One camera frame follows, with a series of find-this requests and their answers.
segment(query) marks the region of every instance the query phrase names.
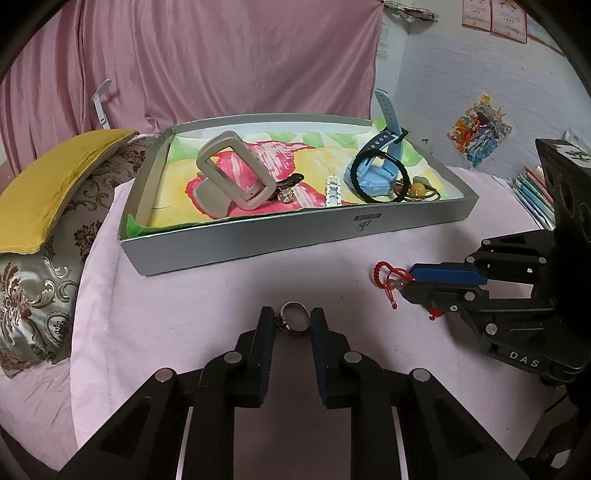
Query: black hair tie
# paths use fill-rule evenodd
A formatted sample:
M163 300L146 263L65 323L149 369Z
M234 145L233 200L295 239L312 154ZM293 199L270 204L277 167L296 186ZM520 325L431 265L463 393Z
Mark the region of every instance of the black hair tie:
M396 198L394 200L389 200L387 202L376 200L373 197L370 197L367 193L365 193L361 188L361 185L359 185L359 180L357 178L357 170L359 169L359 165L361 165L361 162L370 157L380 157L384 160L389 160L392 163L394 163L402 173L402 190L399 193L394 192L396 194ZM357 192L357 195L359 195L359 197L361 197L361 199L365 203L402 202L406 197L406 194L408 193L408 189L410 188L410 178L408 177L407 169L404 167L402 162L394 158L392 155L378 150L377 148L361 151L357 154L357 156L353 160L353 163L351 164L351 183L353 184L353 188L355 189L355 192Z

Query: red string bracelet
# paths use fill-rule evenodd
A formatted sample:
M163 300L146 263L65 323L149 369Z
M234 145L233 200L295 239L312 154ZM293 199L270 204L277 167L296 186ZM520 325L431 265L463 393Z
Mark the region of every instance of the red string bracelet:
M384 282L382 282L379 279L379 273L381 272L381 270L384 267L388 269L388 274L386 275ZM386 296L388 297L388 300L392 304L392 308L395 310L398 308L398 304L396 303L396 300L394 300L393 290L397 290L397 288L396 288L396 284L394 283L393 279L391 278L392 275L396 275L397 277L402 278L405 281L413 281L414 278L405 269L394 268L388 262L380 262L374 267L374 282L379 288L381 288L382 290L385 290ZM429 320L436 320L444 314L444 312L434 309L431 305L425 305L425 308L430 313Z

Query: silver ring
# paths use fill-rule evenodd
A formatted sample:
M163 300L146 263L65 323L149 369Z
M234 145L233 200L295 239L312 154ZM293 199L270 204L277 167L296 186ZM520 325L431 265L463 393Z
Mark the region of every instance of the silver ring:
M310 330L310 312L298 301L287 301L281 306L275 322L286 335L303 336Z

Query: gray tray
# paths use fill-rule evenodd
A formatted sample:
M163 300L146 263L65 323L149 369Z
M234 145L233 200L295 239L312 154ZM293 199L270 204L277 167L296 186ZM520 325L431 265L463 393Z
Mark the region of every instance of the gray tray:
M478 195L457 175L413 144L429 166L457 188L463 198L273 213L230 218L135 238L127 237L128 215L132 215L140 225L148 224L170 142L175 135L206 128L268 122L330 123L360 127L372 125L369 120L342 116L262 113L198 120L166 129L146 156L119 224L121 247L141 275L154 275L290 248L464 220L478 200Z

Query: patterned fabric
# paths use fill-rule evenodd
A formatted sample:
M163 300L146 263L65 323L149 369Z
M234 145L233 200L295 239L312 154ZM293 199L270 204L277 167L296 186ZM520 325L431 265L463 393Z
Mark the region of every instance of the patterned fabric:
M99 165L72 196L41 251L0 255L0 367L7 376L70 356L84 262L115 187L135 177L153 142L130 142Z

